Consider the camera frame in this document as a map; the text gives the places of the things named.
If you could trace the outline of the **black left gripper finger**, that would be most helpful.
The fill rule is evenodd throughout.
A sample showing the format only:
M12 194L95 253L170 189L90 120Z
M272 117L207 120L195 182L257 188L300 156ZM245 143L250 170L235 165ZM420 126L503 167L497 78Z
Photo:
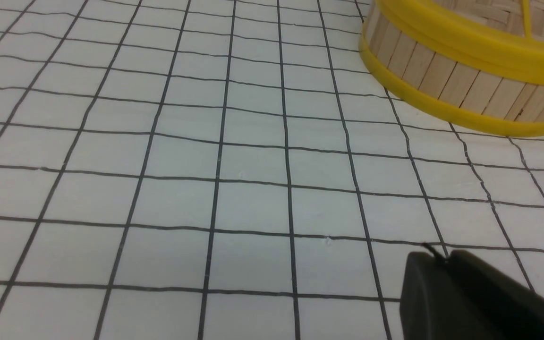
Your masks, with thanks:
M466 250L410 252L399 307L406 340L544 340L544 297Z

